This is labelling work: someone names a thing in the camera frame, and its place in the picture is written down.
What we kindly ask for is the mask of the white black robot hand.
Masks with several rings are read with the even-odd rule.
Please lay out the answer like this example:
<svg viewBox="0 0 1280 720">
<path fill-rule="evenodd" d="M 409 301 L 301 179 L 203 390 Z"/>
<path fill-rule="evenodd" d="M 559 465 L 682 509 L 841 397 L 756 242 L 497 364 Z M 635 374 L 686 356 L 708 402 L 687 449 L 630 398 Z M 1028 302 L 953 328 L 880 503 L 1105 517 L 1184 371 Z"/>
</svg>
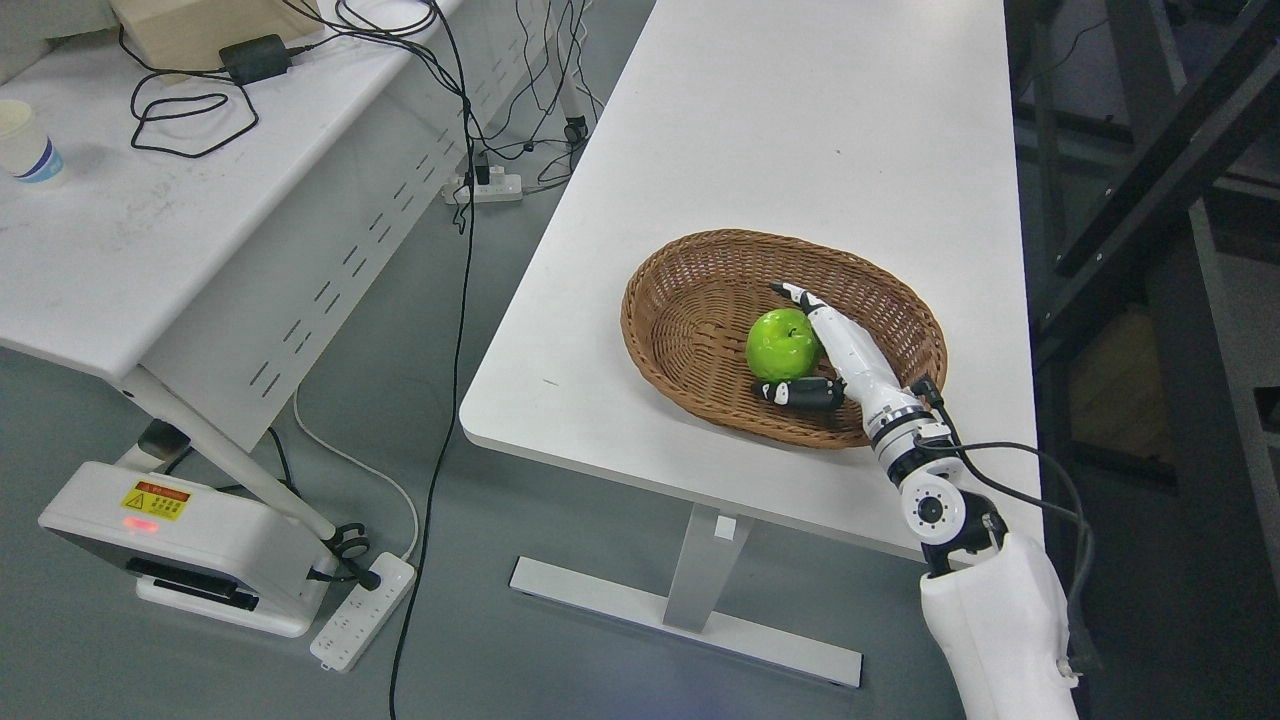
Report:
<svg viewBox="0 0 1280 720">
<path fill-rule="evenodd" d="M 820 342 L 814 372 L 795 380 L 755 380 L 751 393 L 769 404 L 803 411 L 833 411 L 846 401 L 861 410 L 861 423 L 877 432 L 882 425 L 925 411 L 895 375 L 870 333 L 813 292 L 791 283 L 771 288 L 801 310 Z"/>
</svg>

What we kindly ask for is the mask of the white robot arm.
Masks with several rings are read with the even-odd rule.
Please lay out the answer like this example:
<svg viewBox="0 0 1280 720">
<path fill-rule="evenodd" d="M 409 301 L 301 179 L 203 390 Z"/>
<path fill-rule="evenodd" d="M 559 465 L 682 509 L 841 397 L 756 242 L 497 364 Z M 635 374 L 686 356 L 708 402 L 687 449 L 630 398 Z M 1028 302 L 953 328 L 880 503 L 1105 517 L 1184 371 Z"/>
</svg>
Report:
<svg viewBox="0 0 1280 720">
<path fill-rule="evenodd" d="M 928 573 L 922 610 L 969 719 L 1074 719 L 1068 601 L 1044 550 L 1009 530 L 983 495 L 964 491 L 945 428 L 901 389 L 861 405 L 872 448 L 899 491 Z"/>
</svg>

